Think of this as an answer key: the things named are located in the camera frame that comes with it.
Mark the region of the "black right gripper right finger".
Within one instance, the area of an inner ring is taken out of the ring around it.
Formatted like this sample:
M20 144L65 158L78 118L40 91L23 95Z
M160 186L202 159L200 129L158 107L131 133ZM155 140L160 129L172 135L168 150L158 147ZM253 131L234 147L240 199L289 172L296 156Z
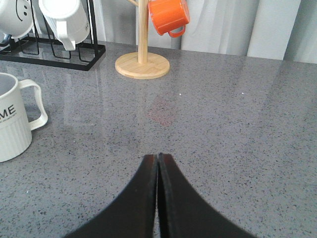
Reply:
M163 238L251 238L205 202L170 154L158 156L158 217Z

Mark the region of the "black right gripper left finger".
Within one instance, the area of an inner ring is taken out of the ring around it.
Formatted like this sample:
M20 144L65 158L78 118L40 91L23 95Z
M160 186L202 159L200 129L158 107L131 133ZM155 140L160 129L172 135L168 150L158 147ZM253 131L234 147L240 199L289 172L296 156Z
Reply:
M67 238L152 238L157 199L158 159L145 155L119 196Z

